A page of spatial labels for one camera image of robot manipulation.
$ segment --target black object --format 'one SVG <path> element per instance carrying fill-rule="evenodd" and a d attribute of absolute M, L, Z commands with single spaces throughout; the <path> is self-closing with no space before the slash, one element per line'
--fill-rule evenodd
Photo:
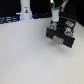
<path fill-rule="evenodd" d="M 47 33 L 46 36 L 53 39 L 54 36 L 61 39 L 63 41 L 63 45 L 66 45 L 68 47 L 72 47 L 75 38 L 73 36 L 69 36 L 65 34 L 66 28 L 70 28 L 71 32 L 74 33 L 74 27 L 76 24 L 76 11 L 75 7 L 67 4 L 65 11 L 61 12 L 61 7 L 60 7 L 60 12 L 59 12 L 59 22 L 56 22 L 56 30 L 51 29 L 50 27 L 47 27 Z"/>
<path fill-rule="evenodd" d="M 6 19 L 4 17 L 0 17 L 0 24 L 7 23 Z"/>

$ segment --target white table surface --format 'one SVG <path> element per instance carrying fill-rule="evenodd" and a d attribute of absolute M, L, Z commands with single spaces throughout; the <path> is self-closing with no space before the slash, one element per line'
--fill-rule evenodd
<path fill-rule="evenodd" d="M 0 24 L 0 84 L 84 84 L 84 27 L 68 48 L 46 37 L 50 21 Z"/>

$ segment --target white surface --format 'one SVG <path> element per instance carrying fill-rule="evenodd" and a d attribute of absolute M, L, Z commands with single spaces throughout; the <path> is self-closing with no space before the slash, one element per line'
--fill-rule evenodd
<path fill-rule="evenodd" d="M 46 37 L 50 21 L 0 24 L 0 84 L 84 84 L 84 28 L 68 48 Z"/>
<path fill-rule="evenodd" d="M 58 22 L 59 21 L 59 10 L 52 9 L 52 21 Z"/>

